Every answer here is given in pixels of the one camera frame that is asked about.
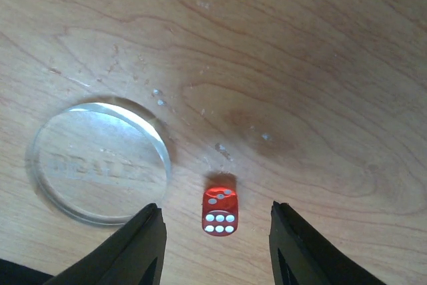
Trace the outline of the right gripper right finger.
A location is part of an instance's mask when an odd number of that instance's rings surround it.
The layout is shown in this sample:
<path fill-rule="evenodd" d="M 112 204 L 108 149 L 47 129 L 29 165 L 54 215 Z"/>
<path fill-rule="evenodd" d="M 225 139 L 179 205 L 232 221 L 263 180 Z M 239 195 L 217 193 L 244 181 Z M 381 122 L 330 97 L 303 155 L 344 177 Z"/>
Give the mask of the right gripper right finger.
<path fill-rule="evenodd" d="M 273 202 L 269 235 L 275 284 L 383 284 L 339 251 L 287 203 Z"/>

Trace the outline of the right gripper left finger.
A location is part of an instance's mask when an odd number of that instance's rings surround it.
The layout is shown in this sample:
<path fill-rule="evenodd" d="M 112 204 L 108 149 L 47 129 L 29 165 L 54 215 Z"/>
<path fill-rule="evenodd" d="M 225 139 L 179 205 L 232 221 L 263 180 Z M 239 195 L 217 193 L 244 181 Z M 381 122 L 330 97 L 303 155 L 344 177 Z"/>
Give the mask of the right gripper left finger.
<path fill-rule="evenodd" d="M 159 284 L 167 232 L 161 209 L 148 204 L 94 251 L 47 284 Z"/>

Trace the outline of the red die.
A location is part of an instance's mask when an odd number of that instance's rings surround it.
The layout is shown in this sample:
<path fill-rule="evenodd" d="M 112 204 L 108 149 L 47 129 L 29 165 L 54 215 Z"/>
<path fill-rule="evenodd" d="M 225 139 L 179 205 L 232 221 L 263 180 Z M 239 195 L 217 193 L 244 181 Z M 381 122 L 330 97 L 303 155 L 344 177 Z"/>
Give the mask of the red die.
<path fill-rule="evenodd" d="M 238 228 L 238 195 L 224 186 L 208 188 L 203 194 L 201 226 L 215 237 L 232 235 Z"/>

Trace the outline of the clear round dealer button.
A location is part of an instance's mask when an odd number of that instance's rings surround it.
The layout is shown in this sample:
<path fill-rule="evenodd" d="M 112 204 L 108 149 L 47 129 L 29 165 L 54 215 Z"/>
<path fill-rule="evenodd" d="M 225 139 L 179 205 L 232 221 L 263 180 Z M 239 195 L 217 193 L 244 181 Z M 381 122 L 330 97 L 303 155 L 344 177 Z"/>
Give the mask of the clear round dealer button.
<path fill-rule="evenodd" d="M 145 205 L 161 204 L 172 167 L 162 122 L 131 101 L 90 101 L 53 114 L 25 161 L 48 204 L 96 226 L 125 224 Z"/>

